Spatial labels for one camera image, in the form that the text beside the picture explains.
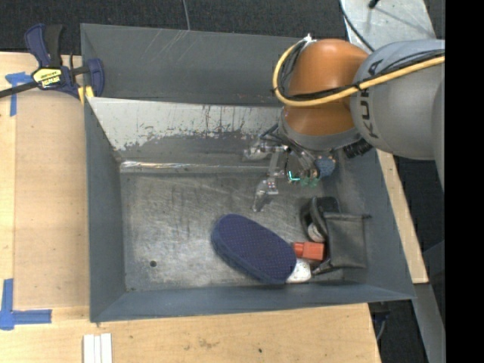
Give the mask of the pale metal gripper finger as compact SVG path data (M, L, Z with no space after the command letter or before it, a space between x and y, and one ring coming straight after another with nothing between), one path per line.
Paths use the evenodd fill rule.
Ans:
M273 197L278 195L278 188L274 179L263 179L256 186L252 209L261 212Z
M269 155L285 152L288 146L285 144L252 144L243 152L243 160L264 160Z

